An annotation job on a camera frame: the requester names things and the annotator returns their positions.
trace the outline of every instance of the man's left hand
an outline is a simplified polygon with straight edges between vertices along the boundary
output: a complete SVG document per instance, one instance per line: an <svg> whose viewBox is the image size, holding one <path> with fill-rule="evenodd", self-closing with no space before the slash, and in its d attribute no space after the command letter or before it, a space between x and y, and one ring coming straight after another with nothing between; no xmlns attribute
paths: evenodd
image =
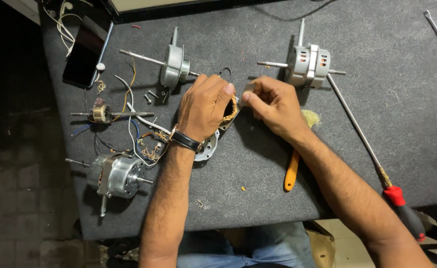
<svg viewBox="0 0 437 268"><path fill-rule="evenodd" d="M212 75L201 74L182 98L177 130L195 141L212 136L235 92L233 84Z"/></svg>

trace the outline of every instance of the screwdriver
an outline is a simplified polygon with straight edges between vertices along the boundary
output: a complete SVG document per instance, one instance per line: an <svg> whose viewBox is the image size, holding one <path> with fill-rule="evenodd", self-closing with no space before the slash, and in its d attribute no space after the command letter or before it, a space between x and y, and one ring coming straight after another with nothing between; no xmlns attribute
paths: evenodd
<svg viewBox="0 0 437 268"><path fill-rule="evenodd" d="M374 151L370 147L369 142L367 141L366 137L364 136L364 133L362 132L361 128L358 125L358 122L356 121L356 119L351 113L351 110L349 109L346 102L344 101L344 98L342 97L341 92L336 86L336 83L334 82L333 78L331 77L330 74L328 74L326 77L328 78L329 84L331 85L334 92L338 96L339 101L344 107L344 110L346 110L346 113L351 119L352 124L358 131L359 137L361 138L367 151L369 152L372 161L374 162L374 165L376 166L376 169L379 172L378 177L379 179L381 179L383 185L385 185L384 193L394 205L397 215L399 216L400 220L405 225L405 227L412 234L412 236L415 238L415 240L423 241L425 239L425 229L424 229L424 225L422 224L422 221L417 216L417 214L415 214L412 208L410 208L410 206L405 202L404 196L402 195L402 189L398 186L392 185L392 183L390 182L389 176L386 174L384 168L382 168L379 161L377 160Z"/></svg>

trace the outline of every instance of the yellow debris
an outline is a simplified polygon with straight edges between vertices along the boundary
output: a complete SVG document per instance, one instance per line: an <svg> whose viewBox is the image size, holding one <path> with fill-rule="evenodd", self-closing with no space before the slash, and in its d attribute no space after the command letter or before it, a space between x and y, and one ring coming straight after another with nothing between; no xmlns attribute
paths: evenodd
<svg viewBox="0 0 437 268"><path fill-rule="evenodd" d="M301 110L301 113L303 114L309 127L312 127L313 125L319 125L321 116L319 116L317 113L310 110Z"/></svg>

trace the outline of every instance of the red screwdriver handle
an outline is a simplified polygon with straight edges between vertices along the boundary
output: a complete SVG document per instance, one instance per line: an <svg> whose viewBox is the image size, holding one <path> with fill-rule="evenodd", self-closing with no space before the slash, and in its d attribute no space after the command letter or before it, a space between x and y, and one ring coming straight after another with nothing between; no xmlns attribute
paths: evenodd
<svg viewBox="0 0 437 268"><path fill-rule="evenodd" d="M417 214L405 202L402 189L398 186L390 186L384 190L384 193L394 204L397 215L415 240L423 241L425 239L424 225Z"/></svg>

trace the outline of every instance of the man's right hand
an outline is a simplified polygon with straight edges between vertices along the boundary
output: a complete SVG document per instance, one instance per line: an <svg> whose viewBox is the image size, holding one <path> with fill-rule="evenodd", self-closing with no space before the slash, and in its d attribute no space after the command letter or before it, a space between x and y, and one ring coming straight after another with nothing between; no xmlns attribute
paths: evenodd
<svg viewBox="0 0 437 268"><path fill-rule="evenodd" d="M255 79L253 92L244 92L242 99L253 109L253 115L276 134L291 143L301 138L309 127L299 108L292 85L268 76Z"/></svg>

